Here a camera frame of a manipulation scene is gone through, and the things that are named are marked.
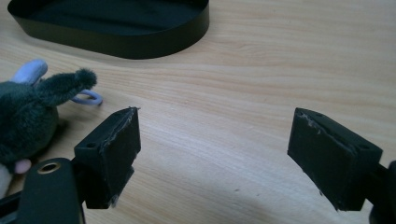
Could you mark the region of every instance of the plush toy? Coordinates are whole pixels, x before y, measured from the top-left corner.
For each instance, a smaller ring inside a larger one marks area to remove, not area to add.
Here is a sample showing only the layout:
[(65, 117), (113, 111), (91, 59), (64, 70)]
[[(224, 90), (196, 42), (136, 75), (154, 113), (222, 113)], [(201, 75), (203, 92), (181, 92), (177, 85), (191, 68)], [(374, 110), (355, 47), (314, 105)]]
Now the plush toy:
[[(0, 83), (0, 198), (12, 175), (25, 173), (31, 166), (29, 158), (50, 142), (58, 123), (57, 105), (68, 100), (85, 105), (102, 102), (100, 95), (88, 91), (96, 84), (94, 72), (80, 69), (42, 79), (47, 70), (43, 60), (33, 60)], [(79, 99), (79, 93), (91, 98)]]

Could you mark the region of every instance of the wooden table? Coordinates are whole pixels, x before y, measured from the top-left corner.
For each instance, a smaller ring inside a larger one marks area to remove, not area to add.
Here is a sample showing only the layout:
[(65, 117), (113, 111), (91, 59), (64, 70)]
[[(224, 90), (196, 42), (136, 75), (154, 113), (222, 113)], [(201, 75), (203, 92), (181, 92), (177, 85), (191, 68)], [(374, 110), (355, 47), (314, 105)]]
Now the wooden table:
[(105, 99), (59, 106), (64, 131), (42, 160), (72, 159), (111, 113), (141, 107), (135, 173), (88, 223), (368, 223), (370, 203), (336, 212), (287, 150), (303, 107), (383, 148), (384, 166), (396, 160), (395, 1), (211, 0), (198, 43), (141, 61), (34, 39), (1, 2), (1, 81), (41, 58), (48, 77), (91, 68)]

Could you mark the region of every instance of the pink plush part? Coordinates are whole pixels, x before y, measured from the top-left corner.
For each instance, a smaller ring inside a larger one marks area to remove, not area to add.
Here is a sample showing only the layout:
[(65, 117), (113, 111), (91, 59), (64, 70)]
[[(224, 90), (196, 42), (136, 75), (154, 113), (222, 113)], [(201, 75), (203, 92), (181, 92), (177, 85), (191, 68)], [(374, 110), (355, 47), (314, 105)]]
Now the pink plush part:
[(32, 162), (30, 160), (20, 160), (15, 162), (15, 173), (16, 174), (24, 174), (26, 173), (30, 167), (32, 166)]

